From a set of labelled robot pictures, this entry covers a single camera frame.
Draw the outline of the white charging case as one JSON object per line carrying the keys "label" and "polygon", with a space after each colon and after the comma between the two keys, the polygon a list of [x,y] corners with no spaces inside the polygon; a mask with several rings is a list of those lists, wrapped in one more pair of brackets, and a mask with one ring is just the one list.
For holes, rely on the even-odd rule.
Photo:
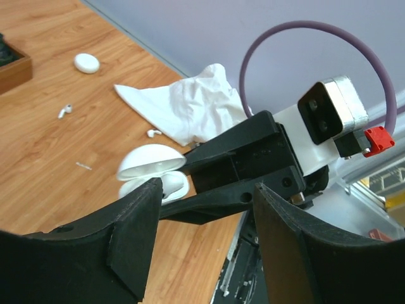
{"label": "white charging case", "polygon": [[124,157],[118,167],[116,178],[124,182],[118,192],[118,197],[126,196],[151,178],[161,178],[162,175],[173,174],[184,178],[184,187],[167,199],[162,198],[162,204],[169,204],[183,198],[190,190],[187,176],[180,171],[185,163],[185,156],[169,146],[147,144],[135,148]]}
{"label": "white charging case", "polygon": [[77,70],[86,74],[96,73],[100,68],[99,60],[88,53],[80,53],[74,57],[73,64]]}

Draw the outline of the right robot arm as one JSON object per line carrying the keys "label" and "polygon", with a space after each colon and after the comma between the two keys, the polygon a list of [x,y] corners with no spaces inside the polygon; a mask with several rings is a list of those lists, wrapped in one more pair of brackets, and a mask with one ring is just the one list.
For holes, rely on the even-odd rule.
{"label": "right robot arm", "polygon": [[304,175],[285,127],[261,111],[185,153],[180,171],[192,178],[196,195],[161,207],[160,218],[202,225],[252,208],[254,187],[263,183],[287,201],[303,194],[301,209],[328,184],[322,165]]}

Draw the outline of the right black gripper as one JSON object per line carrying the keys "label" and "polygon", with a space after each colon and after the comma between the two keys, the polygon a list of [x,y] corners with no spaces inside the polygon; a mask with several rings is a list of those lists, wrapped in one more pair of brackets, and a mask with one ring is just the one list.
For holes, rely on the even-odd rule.
{"label": "right black gripper", "polygon": [[252,208],[256,184],[283,198],[306,188],[282,124],[261,111],[185,153],[196,195],[161,207],[161,220],[205,224]]}

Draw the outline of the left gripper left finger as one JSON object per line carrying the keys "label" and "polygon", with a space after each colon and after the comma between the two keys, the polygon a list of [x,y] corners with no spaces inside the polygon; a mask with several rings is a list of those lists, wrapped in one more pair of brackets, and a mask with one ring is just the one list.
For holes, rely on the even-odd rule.
{"label": "left gripper left finger", "polygon": [[162,194],[161,180],[153,178],[51,232],[2,232],[1,302],[141,302]]}

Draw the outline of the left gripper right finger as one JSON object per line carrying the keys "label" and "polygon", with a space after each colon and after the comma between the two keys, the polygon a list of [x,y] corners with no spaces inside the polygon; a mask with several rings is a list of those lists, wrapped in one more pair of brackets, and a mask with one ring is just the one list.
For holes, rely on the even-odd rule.
{"label": "left gripper right finger", "polygon": [[404,303],[404,240],[360,236],[263,183],[253,211],[270,303]]}

